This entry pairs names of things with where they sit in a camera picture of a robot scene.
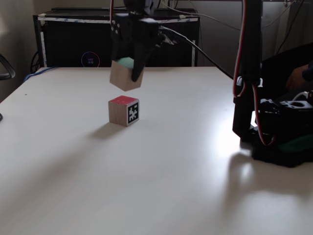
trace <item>table surface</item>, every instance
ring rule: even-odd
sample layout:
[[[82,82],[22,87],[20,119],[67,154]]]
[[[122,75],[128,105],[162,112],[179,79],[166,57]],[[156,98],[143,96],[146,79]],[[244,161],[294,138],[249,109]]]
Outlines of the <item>table surface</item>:
[[[232,81],[216,68],[109,69],[30,78],[0,111],[1,235],[311,235],[313,165],[254,161],[232,132]],[[140,120],[108,123],[139,98]]]

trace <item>red top on block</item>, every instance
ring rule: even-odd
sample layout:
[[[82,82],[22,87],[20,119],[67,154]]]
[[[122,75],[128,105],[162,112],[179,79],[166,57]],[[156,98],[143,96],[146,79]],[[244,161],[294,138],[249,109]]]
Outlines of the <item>red top on block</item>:
[[[128,104],[130,104],[130,103],[133,103],[133,102],[136,101],[136,100],[138,100],[138,99],[121,95],[121,96],[119,96],[118,98],[115,98],[115,99],[113,99],[113,100],[110,100],[110,102],[116,103],[116,104],[128,105]]]

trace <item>person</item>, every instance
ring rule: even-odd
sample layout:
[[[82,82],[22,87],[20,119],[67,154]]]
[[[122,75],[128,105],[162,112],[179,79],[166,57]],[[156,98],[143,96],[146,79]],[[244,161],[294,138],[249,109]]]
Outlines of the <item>person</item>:
[[[287,81],[289,91],[296,90],[313,80],[313,61],[309,64],[294,69]]]
[[[262,62],[262,98],[292,100],[313,90],[313,43],[284,51]]]

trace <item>wire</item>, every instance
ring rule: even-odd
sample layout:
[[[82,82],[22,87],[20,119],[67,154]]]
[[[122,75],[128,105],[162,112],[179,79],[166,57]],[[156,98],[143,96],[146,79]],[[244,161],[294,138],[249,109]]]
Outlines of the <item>wire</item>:
[[[114,6],[114,0],[111,0],[111,2],[110,2],[110,24],[112,24],[112,20],[113,20],[113,6]]]
[[[276,137],[274,136],[272,140],[270,141],[270,143],[266,144],[263,138],[263,132],[261,130],[261,124],[260,124],[260,119],[259,119],[258,95],[257,95],[256,86],[252,85],[252,88],[253,88],[253,94],[254,94],[255,119],[256,119],[256,124],[258,125],[259,137],[260,137],[262,144],[264,144],[265,146],[271,146],[275,142]]]
[[[50,67],[50,68],[41,70],[40,72],[36,72],[36,73],[33,73],[33,74],[29,74],[29,75],[27,75],[27,76],[25,77],[23,83],[26,82],[26,81],[27,81],[30,77],[32,77],[32,76],[36,76],[36,75],[42,74],[43,72],[46,72],[46,71],[48,71],[48,70],[52,70],[52,69],[55,69],[55,68],[57,68],[57,67],[56,67],[56,66],[53,66],[53,67]]]
[[[291,5],[293,5],[297,0],[293,0],[293,2],[290,3],[289,6],[287,6],[287,8],[279,15],[277,16],[277,18],[275,20],[273,20],[271,23],[263,26],[262,28],[266,28],[266,27],[269,27],[270,25],[272,25],[273,23],[275,23],[290,7]]]
[[[190,12],[185,12],[185,11],[176,10],[176,9],[174,9],[174,8],[171,8],[170,6],[167,6],[163,1],[164,1],[164,0],[161,0],[162,5],[164,5],[165,7],[169,8],[169,9],[171,9],[171,10],[173,10],[173,11],[177,11],[177,12],[180,12],[180,13],[183,13],[183,14],[188,14],[188,15],[205,16],[205,17],[210,18],[210,19],[212,19],[212,20],[214,20],[214,21],[217,21],[217,22],[219,22],[219,23],[221,23],[221,24],[223,24],[223,25],[225,25],[225,26],[227,26],[227,27],[233,28],[233,29],[235,29],[235,30],[240,30],[239,28],[236,28],[236,27],[233,27],[233,26],[231,26],[231,25],[228,25],[228,24],[226,24],[226,23],[224,23],[224,22],[219,21],[218,19],[215,19],[215,18],[210,17],[210,16],[205,15],[205,14],[190,13]]]
[[[301,96],[305,96],[305,98],[308,99],[309,93],[308,92],[301,92],[301,93],[297,94],[295,98],[293,98],[293,101],[296,101]]]
[[[30,72],[31,73],[34,73],[33,72],[33,67],[36,66],[36,65],[33,65],[33,63],[34,63],[35,58],[36,58],[37,55],[38,55],[38,51],[34,54],[33,58],[31,59],[31,63],[30,63]]]
[[[287,35],[285,36],[284,41],[283,41],[282,44],[280,45],[280,47],[279,47],[279,49],[278,49],[276,55],[278,55],[280,49],[283,47],[284,43],[286,42],[287,38],[289,37],[289,34],[290,34],[290,32],[291,32],[293,23],[295,22],[295,19],[297,18],[297,16],[298,16],[298,14],[299,14],[299,11],[300,11],[300,9],[301,9],[303,3],[304,3],[304,0],[302,0],[301,4],[300,4],[300,6],[299,6],[299,8],[298,8],[298,10],[297,10],[297,13],[295,14],[295,16],[294,16],[294,18],[293,18],[293,20],[292,20],[292,22],[291,22],[291,25],[290,25],[290,27],[289,27],[289,31],[288,31]]]
[[[242,3],[243,3],[243,19],[242,19],[242,24],[241,24],[241,32],[240,32],[240,38],[239,38],[239,47],[238,47],[236,65],[235,65],[234,84],[233,84],[233,94],[235,98],[241,97],[242,94],[246,90],[246,84],[243,82],[244,83],[243,89],[241,90],[239,95],[237,95],[236,93],[239,65],[240,65],[240,59],[241,59],[241,50],[243,46],[243,38],[244,38],[245,27],[246,27],[246,0],[243,0]]]
[[[196,44],[194,44],[193,42],[191,42],[186,36],[180,34],[180,33],[177,33],[176,31],[170,29],[170,28],[167,28],[167,27],[163,27],[161,26],[160,27],[161,30],[167,30],[167,31],[170,31],[172,33],[174,33],[176,36],[178,36],[178,38],[180,38],[182,41],[188,43],[189,45],[193,46],[197,51],[199,51],[202,55],[205,56],[206,59],[208,59],[211,63],[213,63],[221,72],[223,72],[226,76],[230,77],[231,79],[233,79],[233,77],[227,72],[225,71],[222,67],[220,67],[217,63],[215,63],[207,54],[204,53],[203,50],[201,50]]]

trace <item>wooden cube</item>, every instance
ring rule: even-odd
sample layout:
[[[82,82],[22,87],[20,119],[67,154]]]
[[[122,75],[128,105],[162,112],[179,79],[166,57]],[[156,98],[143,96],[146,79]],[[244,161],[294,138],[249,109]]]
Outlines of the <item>wooden cube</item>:
[[[109,101],[111,123],[129,126],[139,120],[139,99],[120,96]]]
[[[125,92],[141,87],[143,71],[141,72],[140,77],[136,82],[132,81],[132,72],[132,69],[112,61],[110,83]]]

